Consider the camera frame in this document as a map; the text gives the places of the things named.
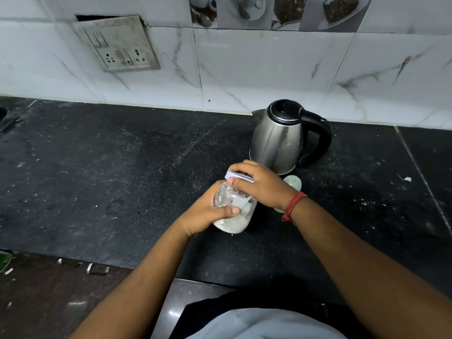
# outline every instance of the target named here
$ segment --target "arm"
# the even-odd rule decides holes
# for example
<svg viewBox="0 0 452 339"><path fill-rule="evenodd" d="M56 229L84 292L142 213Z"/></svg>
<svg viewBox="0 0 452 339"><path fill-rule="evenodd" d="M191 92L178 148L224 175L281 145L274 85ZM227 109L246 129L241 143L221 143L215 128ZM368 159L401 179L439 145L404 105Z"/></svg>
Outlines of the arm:
<svg viewBox="0 0 452 339"><path fill-rule="evenodd" d="M246 160L232 171L254 183L229 184L266 206L286 209L296 191L268 168ZM378 338L446 338L452 302L425 281L361 240L322 207L302 198L291 218L355 315Z"/></svg>
<svg viewBox="0 0 452 339"><path fill-rule="evenodd" d="M157 240L132 273L82 322L70 339L141 338L158 315L189 238L213 221L239 213L237 207L213 207L222 181L209 188Z"/></svg>

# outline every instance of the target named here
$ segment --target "power socket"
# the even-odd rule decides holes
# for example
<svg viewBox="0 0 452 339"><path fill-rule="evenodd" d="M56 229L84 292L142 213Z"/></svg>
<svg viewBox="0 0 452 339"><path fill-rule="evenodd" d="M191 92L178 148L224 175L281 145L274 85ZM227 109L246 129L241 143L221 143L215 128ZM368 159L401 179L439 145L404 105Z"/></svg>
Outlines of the power socket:
<svg viewBox="0 0 452 339"><path fill-rule="evenodd" d="M160 69L137 15L76 22L73 28L104 71Z"/></svg>

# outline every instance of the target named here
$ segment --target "small bottle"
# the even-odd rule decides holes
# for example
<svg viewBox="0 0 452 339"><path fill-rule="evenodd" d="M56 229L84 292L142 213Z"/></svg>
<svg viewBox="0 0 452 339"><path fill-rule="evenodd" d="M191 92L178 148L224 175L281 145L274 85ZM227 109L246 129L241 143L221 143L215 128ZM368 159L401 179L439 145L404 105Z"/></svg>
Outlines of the small bottle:
<svg viewBox="0 0 452 339"><path fill-rule="evenodd" d="M228 171L225 178L229 177L243 178L248 182L252 182L251 177ZM240 213L229 219L220 219L213 224L224 232L237 234L245 230L250 223L254 209L256 208L257 200L238 189L231 187L226 182L223 182L217 190L213 199L214 207L236 206L239 207Z"/></svg>

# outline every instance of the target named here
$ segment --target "stainless steel kettle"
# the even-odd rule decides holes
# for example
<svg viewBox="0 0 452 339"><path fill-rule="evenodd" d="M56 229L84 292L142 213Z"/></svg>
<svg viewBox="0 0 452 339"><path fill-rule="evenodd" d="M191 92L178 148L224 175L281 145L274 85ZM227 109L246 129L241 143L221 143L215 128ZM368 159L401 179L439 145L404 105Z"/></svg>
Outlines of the stainless steel kettle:
<svg viewBox="0 0 452 339"><path fill-rule="evenodd" d="M297 165L308 165L325 154L331 144L331 125L292 100L272 102L267 109L253 111L258 125L253 133L250 159L268 166L278 175ZM319 135L317 147L303 155L308 132Z"/></svg>

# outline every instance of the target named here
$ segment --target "kettle handle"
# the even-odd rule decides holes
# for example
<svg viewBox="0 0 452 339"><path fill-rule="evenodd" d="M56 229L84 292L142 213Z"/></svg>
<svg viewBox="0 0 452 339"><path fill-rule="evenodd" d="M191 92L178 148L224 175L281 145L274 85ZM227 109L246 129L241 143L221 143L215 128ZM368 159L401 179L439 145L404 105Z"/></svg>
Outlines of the kettle handle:
<svg viewBox="0 0 452 339"><path fill-rule="evenodd" d="M305 139L302 144L302 152L306 144L306 138L308 136L308 131L315 132L319 135L319 142L317 147L310 154L302 155L297 165L308 165L316 160L318 160L321 156L325 154L331 144L331 139L333 137L333 133L331 131L330 122L320 115L304 111L302 116L302 129L305 133L303 133Z"/></svg>

